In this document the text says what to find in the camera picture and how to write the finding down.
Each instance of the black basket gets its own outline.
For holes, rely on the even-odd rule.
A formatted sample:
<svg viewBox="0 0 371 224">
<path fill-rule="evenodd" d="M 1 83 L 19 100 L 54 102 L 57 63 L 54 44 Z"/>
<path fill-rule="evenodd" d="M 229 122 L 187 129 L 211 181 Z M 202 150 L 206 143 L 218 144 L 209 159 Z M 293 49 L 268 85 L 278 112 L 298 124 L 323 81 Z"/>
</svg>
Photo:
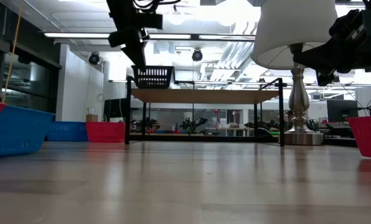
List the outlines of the black basket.
<svg viewBox="0 0 371 224">
<path fill-rule="evenodd" d="M 169 88 L 172 77 L 174 80 L 173 66 L 147 66 L 145 72 L 135 65 L 131 68 L 138 88 Z"/>
</svg>

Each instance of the blue basket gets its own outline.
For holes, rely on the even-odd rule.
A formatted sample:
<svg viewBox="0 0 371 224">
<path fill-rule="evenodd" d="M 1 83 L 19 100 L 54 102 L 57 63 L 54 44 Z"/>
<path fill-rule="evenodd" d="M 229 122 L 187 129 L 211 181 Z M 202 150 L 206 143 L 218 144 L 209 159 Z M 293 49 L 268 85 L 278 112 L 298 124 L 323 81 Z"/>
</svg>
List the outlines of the blue basket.
<svg viewBox="0 0 371 224">
<path fill-rule="evenodd" d="M 53 121 L 47 132 L 49 141 L 88 141 L 86 123 Z"/>
<path fill-rule="evenodd" d="M 0 112 L 0 157 L 37 152 L 54 114 L 7 106 Z"/>
</svg>

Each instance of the red and blue basket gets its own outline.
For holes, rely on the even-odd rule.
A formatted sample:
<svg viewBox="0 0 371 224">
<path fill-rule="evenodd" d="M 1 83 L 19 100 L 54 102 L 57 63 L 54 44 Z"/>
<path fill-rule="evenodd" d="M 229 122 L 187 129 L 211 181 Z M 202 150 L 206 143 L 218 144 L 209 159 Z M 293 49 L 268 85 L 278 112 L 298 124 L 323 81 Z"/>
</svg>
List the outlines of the red and blue basket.
<svg viewBox="0 0 371 224">
<path fill-rule="evenodd" d="M 0 103 L 0 157 L 37 152 L 54 114 Z"/>
<path fill-rule="evenodd" d="M 347 118 L 361 155 L 371 157 L 371 116 Z"/>
</svg>

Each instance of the monitor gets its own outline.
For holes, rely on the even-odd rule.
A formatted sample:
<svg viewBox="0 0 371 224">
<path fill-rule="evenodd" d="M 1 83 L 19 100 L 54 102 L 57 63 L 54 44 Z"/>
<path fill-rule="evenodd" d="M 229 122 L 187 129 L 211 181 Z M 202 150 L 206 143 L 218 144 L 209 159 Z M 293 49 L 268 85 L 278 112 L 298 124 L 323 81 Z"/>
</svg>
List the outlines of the monitor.
<svg viewBox="0 0 371 224">
<path fill-rule="evenodd" d="M 106 100 L 104 104 L 104 115 L 107 118 L 124 118 L 128 110 L 126 98 Z"/>
<path fill-rule="evenodd" d="M 354 100 L 327 100 L 327 109 L 329 122 L 345 122 L 346 118 L 359 116 Z"/>
</svg>

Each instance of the table leg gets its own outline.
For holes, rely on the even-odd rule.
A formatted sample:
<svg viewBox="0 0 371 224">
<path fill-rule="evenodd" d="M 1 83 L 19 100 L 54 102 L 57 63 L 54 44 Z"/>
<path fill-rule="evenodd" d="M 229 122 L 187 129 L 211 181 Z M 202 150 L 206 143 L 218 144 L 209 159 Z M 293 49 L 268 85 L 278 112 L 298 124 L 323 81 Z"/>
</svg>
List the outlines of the table leg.
<svg viewBox="0 0 371 224">
<path fill-rule="evenodd" d="M 285 146 L 285 122 L 284 122 L 284 94 L 283 79 L 278 80 L 278 98 L 279 98 L 279 145 Z"/>
<path fill-rule="evenodd" d="M 143 126 L 141 127 L 141 140 L 144 140 L 146 137 L 146 114 L 147 114 L 147 103 L 143 103 Z"/>
<path fill-rule="evenodd" d="M 126 94 L 126 106 L 128 107 L 126 111 L 126 130 L 124 131 L 124 143 L 129 144 L 130 138 L 130 103 L 131 103 L 131 77 L 126 77 L 127 79 L 127 94 Z"/>
<path fill-rule="evenodd" d="M 255 122 L 255 134 L 254 134 L 254 136 L 255 136 L 255 139 L 258 137 L 258 105 L 257 104 L 255 104 L 255 105 L 253 105 L 253 109 L 254 109 L 254 115 L 253 115 L 253 120 L 254 120 L 254 122 Z"/>
</svg>

